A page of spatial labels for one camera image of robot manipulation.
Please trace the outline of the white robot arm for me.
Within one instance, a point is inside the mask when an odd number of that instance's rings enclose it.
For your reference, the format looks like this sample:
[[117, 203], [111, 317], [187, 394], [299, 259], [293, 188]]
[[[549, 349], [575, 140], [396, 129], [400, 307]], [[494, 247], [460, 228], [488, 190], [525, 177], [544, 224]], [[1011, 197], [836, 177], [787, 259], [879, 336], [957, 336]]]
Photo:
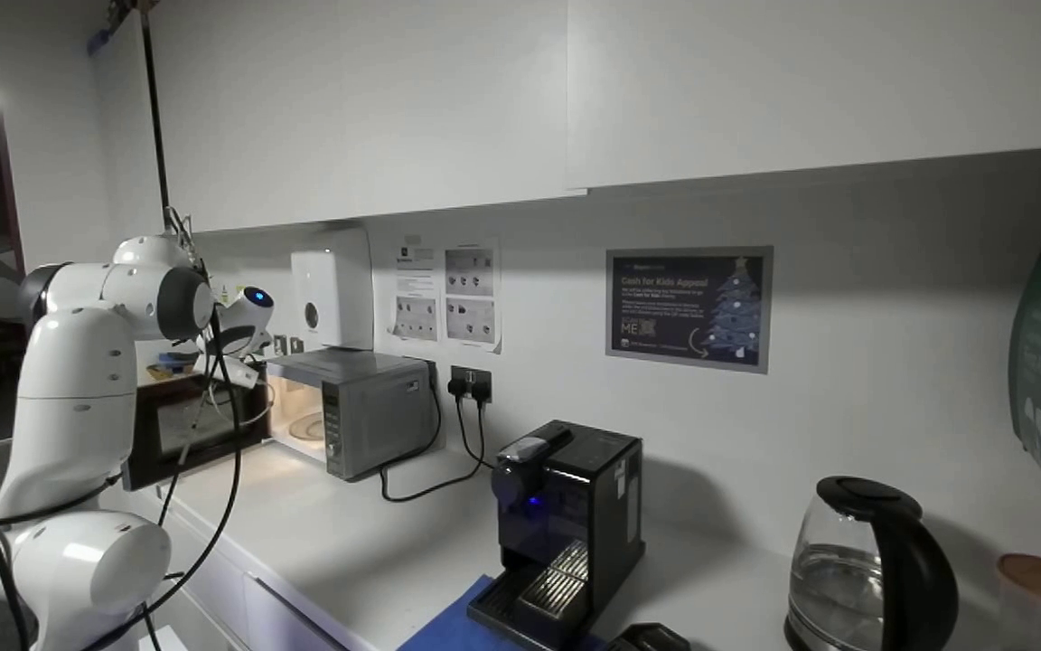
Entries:
[[137, 235], [105, 264], [26, 277], [31, 330], [0, 482], [0, 600], [28, 610], [26, 651], [137, 651], [131, 628], [163, 602], [171, 536], [140, 514], [101, 508], [137, 437], [140, 341], [254, 341], [270, 293], [231, 303], [177, 235]]

